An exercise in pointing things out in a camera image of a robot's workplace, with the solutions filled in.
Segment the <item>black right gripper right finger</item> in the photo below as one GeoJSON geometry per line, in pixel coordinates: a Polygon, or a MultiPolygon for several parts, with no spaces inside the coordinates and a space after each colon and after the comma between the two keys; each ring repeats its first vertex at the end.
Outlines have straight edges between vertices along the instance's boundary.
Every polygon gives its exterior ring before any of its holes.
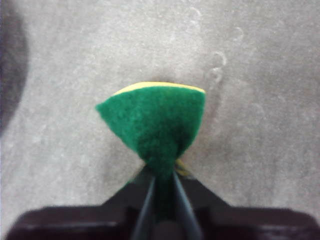
{"type": "Polygon", "coordinates": [[[176,216],[189,240],[316,240],[318,223],[289,208],[232,206],[191,175],[173,174],[176,216]]]}

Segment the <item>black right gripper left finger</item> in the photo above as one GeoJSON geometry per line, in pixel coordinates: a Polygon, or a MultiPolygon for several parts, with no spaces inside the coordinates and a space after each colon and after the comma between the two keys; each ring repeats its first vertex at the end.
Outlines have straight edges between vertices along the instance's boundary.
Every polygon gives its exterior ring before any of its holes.
{"type": "Polygon", "coordinates": [[[146,240],[156,179],[145,166],[101,205],[43,207],[23,213],[8,240],[146,240]]]}

